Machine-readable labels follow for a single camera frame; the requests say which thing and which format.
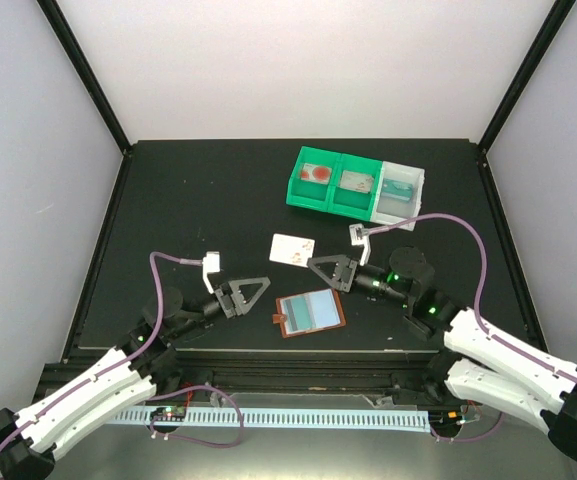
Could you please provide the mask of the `brown leather card holder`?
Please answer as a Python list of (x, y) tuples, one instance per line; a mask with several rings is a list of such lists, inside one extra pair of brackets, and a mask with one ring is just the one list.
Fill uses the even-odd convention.
[(272, 322), (283, 338), (342, 328), (346, 319), (337, 291), (325, 289), (278, 298)]

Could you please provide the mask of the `pink white numbered card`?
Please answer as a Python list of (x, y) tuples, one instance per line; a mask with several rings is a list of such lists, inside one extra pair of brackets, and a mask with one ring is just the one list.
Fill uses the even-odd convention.
[(269, 260), (296, 267), (307, 267), (315, 249), (313, 239), (275, 233), (272, 237)]

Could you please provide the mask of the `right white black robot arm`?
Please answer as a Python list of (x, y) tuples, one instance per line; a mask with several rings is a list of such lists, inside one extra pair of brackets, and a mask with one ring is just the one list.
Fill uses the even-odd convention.
[(477, 318), (433, 285), (421, 251), (401, 247), (382, 269), (347, 255), (315, 257), (307, 265), (333, 289), (364, 290), (400, 305), (410, 329), (437, 339), (440, 353), (422, 379), (425, 396), (444, 403), (472, 400), (544, 433), (577, 462), (577, 364), (553, 356)]

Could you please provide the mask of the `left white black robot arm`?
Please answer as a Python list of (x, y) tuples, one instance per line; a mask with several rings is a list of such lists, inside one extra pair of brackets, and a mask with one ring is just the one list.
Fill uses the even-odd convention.
[(247, 314), (269, 285), (267, 277), (231, 280), (197, 302), (158, 287), (154, 316), (91, 367), (22, 410), (0, 410), (2, 478), (44, 479), (59, 456), (115, 414), (156, 396), (175, 397), (183, 376), (174, 340), (215, 319)]

